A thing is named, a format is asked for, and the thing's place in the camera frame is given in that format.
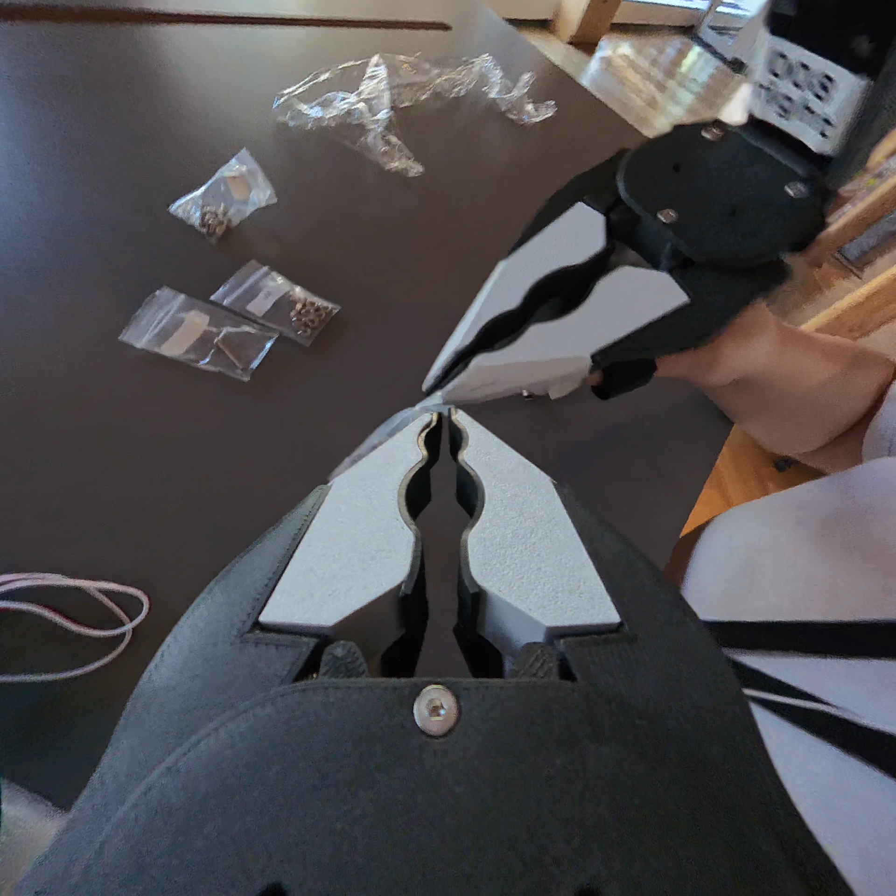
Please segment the clear bag of nuts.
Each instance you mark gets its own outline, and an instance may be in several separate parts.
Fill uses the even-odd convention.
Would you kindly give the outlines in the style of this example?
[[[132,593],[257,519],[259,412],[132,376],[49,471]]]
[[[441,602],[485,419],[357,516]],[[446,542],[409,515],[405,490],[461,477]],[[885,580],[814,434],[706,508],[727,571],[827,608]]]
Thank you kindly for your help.
[[[342,310],[256,261],[236,271],[210,301],[306,348]]]

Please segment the dark grey desk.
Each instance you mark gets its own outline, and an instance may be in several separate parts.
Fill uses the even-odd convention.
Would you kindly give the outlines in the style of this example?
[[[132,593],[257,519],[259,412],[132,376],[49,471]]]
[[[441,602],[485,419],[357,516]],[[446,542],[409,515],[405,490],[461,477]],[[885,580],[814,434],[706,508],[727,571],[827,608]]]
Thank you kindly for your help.
[[[69,809],[140,674],[206,584],[415,403],[493,266],[573,175],[644,138],[489,10],[448,31],[2,23],[2,571],[130,584],[151,613],[80,679],[2,688],[2,776]],[[554,118],[404,110],[406,178],[273,115],[308,73],[381,53],[493,55]],[[168,207],[248,149],[278,201],[216,244]],[[342,310],[250,382],[134,350],[154,290],[257,260]]]

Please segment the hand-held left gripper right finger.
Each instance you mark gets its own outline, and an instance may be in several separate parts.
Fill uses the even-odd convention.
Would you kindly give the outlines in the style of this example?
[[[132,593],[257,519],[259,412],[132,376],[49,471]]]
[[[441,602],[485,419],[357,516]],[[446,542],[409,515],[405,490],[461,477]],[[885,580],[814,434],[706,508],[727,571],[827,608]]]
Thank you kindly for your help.
[[[456,500],[468,516],[459,549],[462,642],[509,660],[527,644],[617,631],[620,614],[554,479],[465,411],[451,411],[449,432]]]

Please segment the person's right forearm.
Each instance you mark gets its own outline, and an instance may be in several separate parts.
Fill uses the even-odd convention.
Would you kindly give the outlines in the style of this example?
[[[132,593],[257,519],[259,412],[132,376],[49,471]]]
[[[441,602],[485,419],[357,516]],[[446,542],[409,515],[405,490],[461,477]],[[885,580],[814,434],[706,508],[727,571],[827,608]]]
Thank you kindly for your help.
[[[785,324],[767,402],[740,420],[722,412],[770,452],[825,472],[859,464],[868,426],[894,383],[894,360],[859,342]]]

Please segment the crumpled clear plastic wrap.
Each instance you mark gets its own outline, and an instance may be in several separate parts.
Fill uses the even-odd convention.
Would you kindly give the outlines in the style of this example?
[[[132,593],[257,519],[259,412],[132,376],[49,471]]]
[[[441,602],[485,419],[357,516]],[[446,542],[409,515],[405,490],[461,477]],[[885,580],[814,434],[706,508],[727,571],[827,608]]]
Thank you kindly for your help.
[[[297,132],[329,132],[387,173],[416,178],[425,167],[402,139],[400,111],[474,97],[518,126],[536,126],[554,118],[557,105],[533,99],[534,82],[531,71],[513,81],[489,53],[437,61],[376,53],[286,87],[273,100],[273,115]]]

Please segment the person's right hand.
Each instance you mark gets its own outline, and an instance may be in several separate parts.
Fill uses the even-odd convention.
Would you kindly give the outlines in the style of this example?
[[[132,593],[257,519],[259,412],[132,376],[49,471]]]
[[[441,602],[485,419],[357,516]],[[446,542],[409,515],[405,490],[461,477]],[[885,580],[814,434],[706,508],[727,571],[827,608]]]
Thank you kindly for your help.
[[[694,386],[744,419],[770,397],[773,361],[788,330],[765,304],[753,304],[700,347],[657,358],[648,377]]]

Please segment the person's white shirt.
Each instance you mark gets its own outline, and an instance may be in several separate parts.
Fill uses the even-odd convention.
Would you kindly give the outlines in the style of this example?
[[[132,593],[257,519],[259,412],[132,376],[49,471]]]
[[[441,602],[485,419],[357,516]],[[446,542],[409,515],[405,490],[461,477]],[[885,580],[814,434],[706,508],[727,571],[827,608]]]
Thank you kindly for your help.
[[[882,407],[856,467],[711,521],[682,585],[856,894],[895,890],[894,463]]]

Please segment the clear bag with flat part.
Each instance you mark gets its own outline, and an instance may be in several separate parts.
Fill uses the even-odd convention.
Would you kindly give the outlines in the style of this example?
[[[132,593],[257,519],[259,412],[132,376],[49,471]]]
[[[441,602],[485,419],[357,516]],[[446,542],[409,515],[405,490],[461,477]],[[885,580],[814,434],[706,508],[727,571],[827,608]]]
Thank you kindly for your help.
[[[160,287],[118,339],[128,346],[246,383],[278,333],[222,306]]]

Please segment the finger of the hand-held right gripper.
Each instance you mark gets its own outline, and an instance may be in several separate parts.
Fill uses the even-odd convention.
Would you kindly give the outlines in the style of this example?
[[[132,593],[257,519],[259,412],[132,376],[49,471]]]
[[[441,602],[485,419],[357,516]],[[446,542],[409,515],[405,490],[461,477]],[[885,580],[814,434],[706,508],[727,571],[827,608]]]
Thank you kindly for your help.
[[[547,277],[587,263],[607,245],[605,215],[578,202],[497,264],[445,342],[423,381],[435,392],[449,370],[488,324],[515,315],[527,295]]]
[[[564,397],[585,381],[596,352],[689,302],[669,274],[622,266],[600,279],[574,310],[529,324],[506,347],[476,353],[434,393],[455,406],[524,392]]]

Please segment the small clear screw bag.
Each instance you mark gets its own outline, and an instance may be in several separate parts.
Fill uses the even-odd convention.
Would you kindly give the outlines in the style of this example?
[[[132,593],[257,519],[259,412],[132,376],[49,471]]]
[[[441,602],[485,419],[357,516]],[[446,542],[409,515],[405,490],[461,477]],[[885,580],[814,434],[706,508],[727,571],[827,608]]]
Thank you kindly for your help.
[[[204,185],[173,202],[168,212],[216,244],[255,211],[277,201],[270,179],[244,148]]]
[[[421,416],[432,415],[433,413],[441,414],[442,409],[445,407],[442,399],[442,391],[436,391],[432,395],[421,399],[417,404],[401,409],[390,416],[329,474],[327,482],[330,483],[336,477],[347,472]]]

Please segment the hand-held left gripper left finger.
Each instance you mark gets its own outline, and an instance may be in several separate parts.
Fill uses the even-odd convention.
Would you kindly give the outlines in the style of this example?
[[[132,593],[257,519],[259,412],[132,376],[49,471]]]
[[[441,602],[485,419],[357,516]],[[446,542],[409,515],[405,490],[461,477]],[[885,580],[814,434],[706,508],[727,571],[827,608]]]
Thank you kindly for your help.
[[[419,414],[336,476],[273,588],[264,629],[329,639],[398,639],[420,577],[417,520],[431,500],[440,414]]]

